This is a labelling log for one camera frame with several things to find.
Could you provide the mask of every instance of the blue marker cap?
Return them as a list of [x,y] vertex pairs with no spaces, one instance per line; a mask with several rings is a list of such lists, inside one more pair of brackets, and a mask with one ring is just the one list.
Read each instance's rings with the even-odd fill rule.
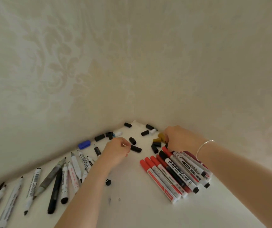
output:
[[87,147],[89,147],[91,145],[91,141],[90,140],[86,140],[84,142],[81,142],[78,147],[79,149],[85,149]]

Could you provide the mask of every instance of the hand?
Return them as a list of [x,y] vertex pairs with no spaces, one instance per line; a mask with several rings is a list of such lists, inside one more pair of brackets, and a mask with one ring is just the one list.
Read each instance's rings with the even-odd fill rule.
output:
[[105,146],[98,161],[103,161],[112,169],[128,156],[130,149],[131,144],[124,138],[113,138]]
[[197,135],[181,126],[168,126],[164,131],[164,135],[170,152],[189,151],[196,155],[199,147],[207,141],[201,135]]

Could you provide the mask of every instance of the red marker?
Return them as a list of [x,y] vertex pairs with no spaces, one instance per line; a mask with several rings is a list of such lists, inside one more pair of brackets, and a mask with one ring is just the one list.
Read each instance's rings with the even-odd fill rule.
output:
[[155,172],[149,167],[149,165],[144,160],[140,160],[140,164],[142,168],[149,174],[149,176],[151,176],[151,178],[156,182],[156,184],[164,192],[164,194],[168,197],[168,199],[172,203],[175,203],[177,199],[170,192],[170,190],[165,186],[165,184],[160,180],[160,178],[155,174]]
[[145,162],[151,167],[151,169],[157,174],[157,176],[161,179],[161,181],[167,186],[167,188],[171,191],[176,199],[181,198],[181,194],[177,190],[177,188],[171,184],[171,182],[162,174],[162,172],[157,168],[157,166],[148,158],[146,157]]
[[209,179],[213,175],[213,173],[204,164],[202,164],[201,161],[197,160],[196,157],[192,153],[188,151],[184,151],[181,153],[206,172],[205,179]]
[[159,156],[165,161],[166,164],[169,165],[169,167],[172,168],[173,171],[176,172],[176,174],[178,174],[178,176],[184,181],[188,188],[190,188],[194,193],[199,191],[198,187],[185,175],[184,172],[182,172],[182,170],[173,161],[167,157],[167,155],[162,150],[159,152]]
[[166,170],[170,173],[170,175],[172,175],[172,177],[176,180],[176,182],[178,182],[178,184],[184,189],[185,192],[187,192],[188,194],[191,193],[191,189],[187,187],[187,185],[184,183],[184,181],[171,169],[171,167],[169,167],[163,160],[162,158],[159,156],[159,154],[157,154],[156,156],[157,160],[160,161],[161,165],[166,168]]
[[171,159],[184,173],[185,175],[192,180],[192,182],[198,186],[200,183],[198,181],[198,179],[187,169],[185,168],[180,161],[172,154],[168,151],[167,148],[162,147],[163,152],[168,156],[169,159]]
[[161,165],[161,163],[154,157],[151,156],[151,161],[160,169],[164,176],[172,183],[174,189],[181,194],[184,198],[187,196],[187,192],[176,182],[176,180],[170,175],[170,173]]
[[[204,179],[204,176],[206,175],[206,173],[201,169],[201,168],[196,168],[193,165],[193,162],[189,161],[189,159],[184,158],[184,156],[179,153],[174,151],[173,154],[175,155],[175,157],[184,165],[185,168],[187,168],[197,179],[198,181],[205,187],[208,188],[210,186],[210,183],[208,183],[208,181],[206,179]],[[204,176],[202,176],[202,174],[200,175],[199,170],[202,170],[204,172]]]

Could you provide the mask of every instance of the wall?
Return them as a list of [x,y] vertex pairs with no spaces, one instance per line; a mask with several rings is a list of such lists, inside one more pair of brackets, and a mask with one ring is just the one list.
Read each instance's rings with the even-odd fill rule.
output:
[[136,119],[272,169],[272,0],[135,0],[130,24]]
[[132,121],[121,3],[0,0],[0,177]]

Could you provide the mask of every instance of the gray marker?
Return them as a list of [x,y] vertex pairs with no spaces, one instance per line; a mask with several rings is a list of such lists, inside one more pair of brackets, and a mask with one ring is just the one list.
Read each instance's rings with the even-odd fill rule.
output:
[[64,162],[66,160],[66,157],[63,158],[60,162],[57,163],[57,165],[52,169],[52,171],[48,174],[48,176],[43,180],[43,182],[40,184],[38,190],[36,191],[33,200],[39,195],[41,194],[43,191],[46,190],[46,188],[49,186],[49,184],[53,181],[53,179],[55,178],[58,170],[60,170],[60,168],[62,168]]

